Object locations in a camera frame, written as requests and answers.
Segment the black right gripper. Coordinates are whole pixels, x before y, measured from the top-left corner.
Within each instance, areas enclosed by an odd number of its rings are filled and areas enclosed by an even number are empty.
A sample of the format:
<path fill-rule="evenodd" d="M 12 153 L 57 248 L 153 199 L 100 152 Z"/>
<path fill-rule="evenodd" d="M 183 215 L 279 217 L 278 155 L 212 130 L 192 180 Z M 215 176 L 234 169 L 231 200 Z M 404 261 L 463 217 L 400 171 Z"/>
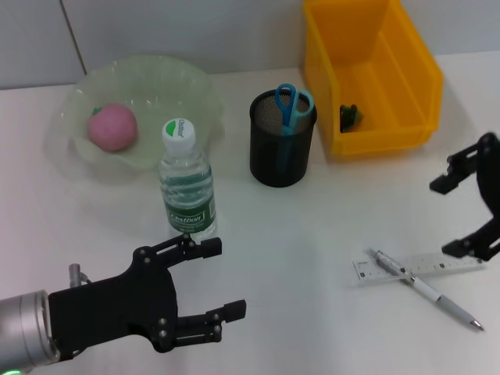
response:
<path fill-rule="evenodd" d="M 499 139 L 495 133 L 486 133 L 475 144 L 450 155 L 446 162 L 446 173 L 431 181 L 429 188 L 446 195 L 476 174 L 480 195 L 494 218 L 441 250 L 455 258 L 469 256 L 487 262 L 499 253 L 499 243 L 494 245 L 499 239 Z"/>

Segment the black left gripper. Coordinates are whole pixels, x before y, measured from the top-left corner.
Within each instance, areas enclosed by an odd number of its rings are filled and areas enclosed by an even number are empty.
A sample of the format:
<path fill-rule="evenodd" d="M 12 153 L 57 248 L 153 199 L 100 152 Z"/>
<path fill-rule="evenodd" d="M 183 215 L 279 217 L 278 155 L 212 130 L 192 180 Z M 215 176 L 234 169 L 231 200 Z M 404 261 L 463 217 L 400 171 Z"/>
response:
<path fill-rule="evenodd" d="M 221 254 L 220 238 L 196 243 L 190 234 L 182 234 L 137 249 L 129 268 L 116 277 L 51 293 L 52 338 L 61 359 L 130 335 L 149 340 L 160 353 L 220 342 L 223 323 L 245 318 L 246 301 L 177 319 L 177 295 L 167 268 Z"/>

